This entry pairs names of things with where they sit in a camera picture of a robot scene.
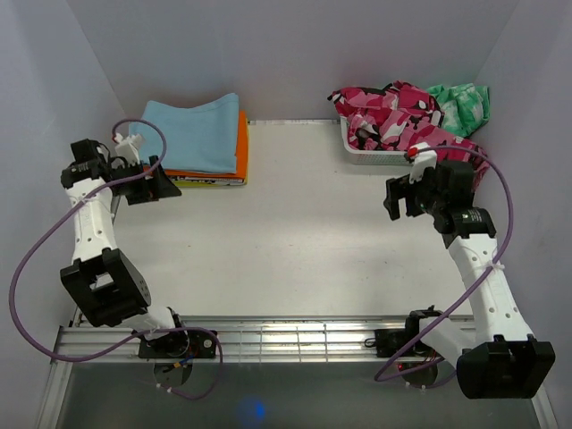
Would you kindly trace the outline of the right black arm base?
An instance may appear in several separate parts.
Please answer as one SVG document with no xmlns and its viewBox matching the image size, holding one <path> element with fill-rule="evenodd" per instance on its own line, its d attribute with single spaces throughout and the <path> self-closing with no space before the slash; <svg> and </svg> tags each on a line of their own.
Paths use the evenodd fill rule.
<svg viewBox="0 0 572 429">
<path fill-rule="evenodd" d="M 405 329 L 374 330 L 374 348 L 378 358 L 390 358 L 412 338 Z M 403 353 L 404 357 L 439 358 L 441 355 L 431 347 L 418 341 Z"/>
</svg>

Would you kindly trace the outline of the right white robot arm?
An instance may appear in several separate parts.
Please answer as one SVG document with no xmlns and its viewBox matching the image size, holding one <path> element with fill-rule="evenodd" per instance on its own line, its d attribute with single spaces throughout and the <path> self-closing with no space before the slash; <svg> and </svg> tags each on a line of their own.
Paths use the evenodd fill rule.
<svg viewBox="0 0 572 429">
<path fill-rule="evenodd" d="M 409 217 L 430 215 L 443 239 L 466 291 L 475 335 L 461 331 L 449 311 L 416 310 L 406 320 L 404 344 L 390 357 L 429 349 L 456 371 L 458 385 L 469 399 L 531 399 L 555 362 L 548 341 L 539 341 L 524 320 L 498 261 L 498 244 L 490 214 L 474 205 L 475 172 L 468 163 L 443 161 L 413 168 L 410 174 L 386 182 L 383 205 L 392 220 L 400 204 Z"/>
</svg>

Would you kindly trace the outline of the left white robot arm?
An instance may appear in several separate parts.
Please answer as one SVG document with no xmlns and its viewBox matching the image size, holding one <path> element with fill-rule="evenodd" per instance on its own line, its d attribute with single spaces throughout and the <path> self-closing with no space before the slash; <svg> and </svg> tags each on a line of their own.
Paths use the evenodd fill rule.
<svg viewBox="0 0 572 429">
<path fill-rule="evenodd" d="M 73 162 L 62 171 L 61 183 L 75 208 L 75 248 L 71 264 L 60 278 L 83 315 L 95 327 L 125 326 L 142 332 L 170 357 L 189 348 L 189 335 L 169 307 L 153 305 L 142 274 L 119 249 L 114 234 L 113 200 L 125 197 L 131 205 L 181 195 L 163 168 L 136 180 L 144 165 L 139 134 L 117 135 L 107 156 L 101 144 L 84 139 L 71 144 Z"/>
</svg>

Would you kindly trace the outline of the light blue trousers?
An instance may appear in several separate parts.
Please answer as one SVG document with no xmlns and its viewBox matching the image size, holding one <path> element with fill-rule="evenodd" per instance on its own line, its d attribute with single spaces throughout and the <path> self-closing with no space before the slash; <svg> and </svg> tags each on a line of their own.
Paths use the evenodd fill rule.
<svg viewBox="0 0 572 429">
<path fill-rule="evenodd" d="M 239 96 L 227 94 L 210 103 L 180 108 L 149 101 L 142 119 L 165 136 L 165 169 L 235 173 Z"/>
</svg>

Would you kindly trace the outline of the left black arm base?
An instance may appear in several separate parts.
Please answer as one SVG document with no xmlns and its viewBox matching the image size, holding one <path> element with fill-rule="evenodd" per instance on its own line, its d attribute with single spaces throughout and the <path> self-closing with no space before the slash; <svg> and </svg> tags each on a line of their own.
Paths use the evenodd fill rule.
<svg viewBox="0 0 572 429">
<path fill-rule="evenodd" d="M 207 333 L 194 329 L 167 333 L 150 341 L 143 338 L 139 344 L 138 357 L 146 359 L 214 358 L 216 356 L 216 334 L 216 331 Z"/>
</svg>

